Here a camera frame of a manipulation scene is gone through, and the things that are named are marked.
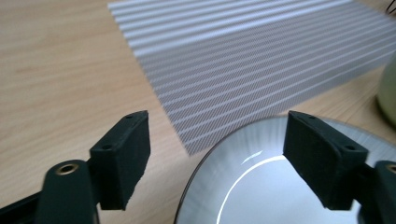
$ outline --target metal dish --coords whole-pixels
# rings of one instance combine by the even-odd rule
[[[368,164],[396,161],[396,146],[355,127],[325,121],[368,148]],[[286,124],[286,117],[257,121],[214,146],[194,171],[175,223],[357,223],[358,203],[351,211],[323,208],[282,156]]]

